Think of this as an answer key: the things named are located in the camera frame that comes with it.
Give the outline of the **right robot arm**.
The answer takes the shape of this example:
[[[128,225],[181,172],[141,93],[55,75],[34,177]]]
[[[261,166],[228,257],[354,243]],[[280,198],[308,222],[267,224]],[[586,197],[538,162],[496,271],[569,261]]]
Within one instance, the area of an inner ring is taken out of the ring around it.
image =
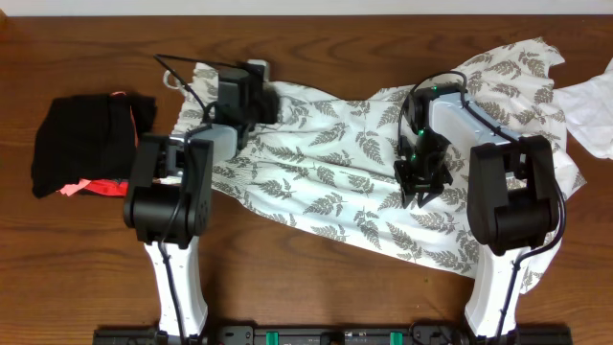
[[[560,242],[566,226],[550,142],[504,127],[469,98],[465,83],[413,88],[398,122],[416,136],[398,137],[394,170],[402,204],[423,206],[452,183],[444,164],[448,147],[469,160],[466,216],[479,254],[466,327],[453,333],[454,343],[571,343],[564,328],[523,330],[514,317],[521,274]]]

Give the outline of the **white fern print garment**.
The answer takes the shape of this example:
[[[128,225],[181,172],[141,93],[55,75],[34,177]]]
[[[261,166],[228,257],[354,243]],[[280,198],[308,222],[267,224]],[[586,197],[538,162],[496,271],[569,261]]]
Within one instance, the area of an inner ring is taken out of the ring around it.
[[[565,196],[584,185],[566,150],[564,112],[548,72],[563,61],[541,38],[504,45],[433,79],[465,82],[476,103],[503,126],[540,135],[552,145],[556,180]],[[279,121],[258,125],[246,147],[213,168],[216,190],[250,211],[338,242],[404,261],[475,275],[478,242],[467,218],[468,156],[444,156],[452,183],[424,206],[403,206],[394,177],[398,121],[405,86],[383,88],[364,101],[278,81]]]

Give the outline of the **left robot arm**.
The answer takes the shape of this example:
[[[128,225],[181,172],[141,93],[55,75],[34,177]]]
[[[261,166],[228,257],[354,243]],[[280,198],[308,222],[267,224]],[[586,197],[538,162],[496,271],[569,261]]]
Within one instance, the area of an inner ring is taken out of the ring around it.
[[[195,127],[146,135],[136,150],[124,203],[125,225],[152,262],[161,315],[151,331],[105,335],[97,344],[199,344],[208,316],[200,285],[199,238],[211,211],[213,167],[246,147],[257,125],[274,125],[280,98],[269,87],[269,64],[249,59],[213,63],[216,99],[201,105]]]

